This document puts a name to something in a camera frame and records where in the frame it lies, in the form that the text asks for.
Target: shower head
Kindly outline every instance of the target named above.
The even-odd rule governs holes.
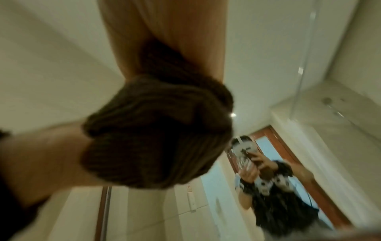
[[[324,105],[326,105],[326,106],[331,106],[331,104],[332,104],[332,99],[331,98],[329,98],[329,97],[325,97],[325,98],[323,98],[322,100],[321,100],[321,102],[324,104]]]

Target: person taking mirror selfie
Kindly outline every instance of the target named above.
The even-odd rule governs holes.
[[[288,179],[295,176],[302,183],[310,183],[314,180],[312,172],[284,160],[271,161],[248,136],[233,140],[232,147],[239,164],[235,180],[239,202],[244,209],[253,209],[265,241],[316,237],[329,229],[319,219],[319,209],[305,203]]]

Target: gray pants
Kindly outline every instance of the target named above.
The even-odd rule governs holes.
[[[311,224],[305,231],[295,231],[284,237],[272,236],[268,231],[263,230],[265,241],[296,241],[296,240],[307,240],[309,238],[323,238],[326,233],[332,229],[322,220],[318,219]]]

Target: metal rod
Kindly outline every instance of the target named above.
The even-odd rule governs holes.
[[[312,6],[312,11],[310,13],[310,25],[309,25],[307,33],[306,33],[306,39],[305,39],[305,43],[304,43],[302,60],[300,62],[299,69],[298,69],[298,76],[297,76],[298,86],[296,88],[296,94],[295,94],[295,97],[294,97],[294,100],[293,100],[292,106],[291,106],[291,111],[290,111],[290,119],[291,120],[294,118],[296,106],[297,106],[298,101],[300,99],[300,92],[302,89],[304,74],[306,72],[308,60],[310,57],[312,38],[314,36],[314,31],[315,31],[315,27],[316,27],[316,20],[318,18],[320,5],[321,5],[321,0],[314,0],[313,6]]]
[[[100,241],[106,241],[108,213],[110,210],[110,201],[111,201],[111,187],[107,187],[106,203],[105,203],[104,212],[103,212],[103,221],[102,221],[102,229],[101,229],[101,233],[100,233]]]

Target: skin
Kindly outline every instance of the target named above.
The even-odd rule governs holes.
[[[251,165],[249,170],[246,170],[247,166],[244,166],[241,170],[239,170],[238,174],[244,181],[248,183],[254,183],[254,181],[258,178],[261,170],[265,167],[269,167],[274,171],[278,170],[278,164],[271,161],[265,155],[259,152],[249,152],[249,154],[253,156],[253,158],[251,158],[252,161],[261,161],[263,164],[261,164],[259,167]],[[294,176],[298,178],[301,183],[308,185],[314,180],[313,173],[302,165],[290,163],[288,163],[288,165],[290,165]],[[252,196],[244,193],[241,189],[238,189],[238,200],[244,209],[247,210],[252,207]]]
[[[110,43],[126,81],[142,73],[141,46],[158,39],[205,75],[223,80],[227,0],[99,0]],[[61,124],[0,141],[0,174],[23,207],[75,186],[113,185],[79,161],[91,144],[81,125]]]

